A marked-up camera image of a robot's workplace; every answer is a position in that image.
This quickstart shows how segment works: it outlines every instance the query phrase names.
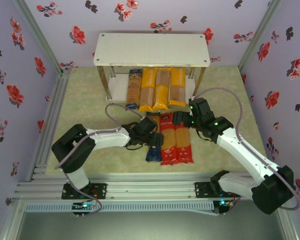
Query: packaged spaghetti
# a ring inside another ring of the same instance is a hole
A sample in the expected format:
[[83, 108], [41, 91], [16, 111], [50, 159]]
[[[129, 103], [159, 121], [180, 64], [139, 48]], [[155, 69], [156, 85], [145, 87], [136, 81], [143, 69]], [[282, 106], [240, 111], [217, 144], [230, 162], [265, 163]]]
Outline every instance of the packaged spaghetti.
[[178, 163], [194, 163], [189, 128], [175, 125], [174, 129]]
[[177, 164], [177, 146], [175, 126], [172, 123], [173, 113], [160, 115], [160, 132], [163, 134], [163, 145], [161, 146], [161, 165]]
[[[156, 122], [158, 126], [156, 132], [160, 133], [160, 112], [156, 112], [156, 113], [147, 112], [146, 115]], [[149, 163], [161, 162], [161, 147], [150, 146], [146, 154], [145, 160]]]
[[144, 68], [141, 80], [140, 107], [139, 112], [153, 111], [155, 86], [156, 86], [156, 68]]
[[186, 69], [184, 67], [173, 67], [171, 69], [169, 105], [186, 106]]
[[125, 105], [129, 109], [137, 109], [139, 107], [141, 78], [142, 69], [130, 70]]
[[155, 103], [153, 110], [169, 110], [169, 85], [170, 68], [158, 68], [155, 77]]

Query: blue pasta package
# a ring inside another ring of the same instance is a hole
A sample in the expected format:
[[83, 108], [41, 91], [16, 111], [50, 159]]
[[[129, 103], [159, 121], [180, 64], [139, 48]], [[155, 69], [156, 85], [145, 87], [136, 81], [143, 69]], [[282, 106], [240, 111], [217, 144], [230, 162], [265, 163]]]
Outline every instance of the blue pasta package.
[[[146, 115], [154, 120], [157, 124], [156, 132], [160, 132], [160, 112], [146, 112]], [[160, 163], [161, 159], [161, 147], [160, 146], [150, 146], [146, 154], [145, 160], [148, 163]]]

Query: red label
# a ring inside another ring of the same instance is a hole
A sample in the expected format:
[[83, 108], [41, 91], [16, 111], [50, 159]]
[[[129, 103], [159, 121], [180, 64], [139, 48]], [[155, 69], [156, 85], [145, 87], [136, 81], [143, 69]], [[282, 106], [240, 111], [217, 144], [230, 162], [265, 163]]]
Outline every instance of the red label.
[[175, 126], [172, 123], [172, 115], [172, 112], [160, 115], [160, 132], [166, 129], [175, 129]]
[[176, 152], [177, 161], [179, 163], [194, 163], [194, 160], [192, 159], [191, 145], [186, 147], [178, 147]]
[[171, 165], [179, 163], [177, 159], [177, 147], [173, 146], [172, 148], [161, 150], [161, 158], [161, 165]]

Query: white shelf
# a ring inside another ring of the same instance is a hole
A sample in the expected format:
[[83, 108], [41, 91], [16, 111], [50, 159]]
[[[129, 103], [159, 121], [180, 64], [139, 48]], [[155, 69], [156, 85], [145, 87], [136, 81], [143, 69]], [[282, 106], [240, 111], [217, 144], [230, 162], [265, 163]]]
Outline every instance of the white shelf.
[[[115, 78], [109, 78], [109, 89], [112, 94], [112, 100], [109, 102], [122, 103], [126, 102], [128, 90], [129, 74], [116, 74]], [[189, 79], [188, 75], [185, 76], [185, 101], [192, 97], [195, 89], [195, 78]]]
[[100, 33], [93, 63], [95, 66], [209, 67], [210, 58], [203, 34]]

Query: floral wallpaper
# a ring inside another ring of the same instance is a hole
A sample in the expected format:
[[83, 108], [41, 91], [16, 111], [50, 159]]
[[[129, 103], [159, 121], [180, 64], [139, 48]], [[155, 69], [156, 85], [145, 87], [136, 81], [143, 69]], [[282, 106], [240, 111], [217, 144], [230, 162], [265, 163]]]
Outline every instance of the floral wallpaper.
[[94, 66], [101, 32], [205, 34], [211, 65], [238, 65], [270, 0], [25, 1], [60, 67], [71, 69]]
[[[248, 97], [254, 96], [251, 107], [267, 156], [293, 170], [300, 197], [300, 0], [281, 3], [242, 81]], [[291, 214], [300, 234], [300, 209]]]
[[0, 231], [30, 170], [56, 79], [14, 1], [0, 1]]

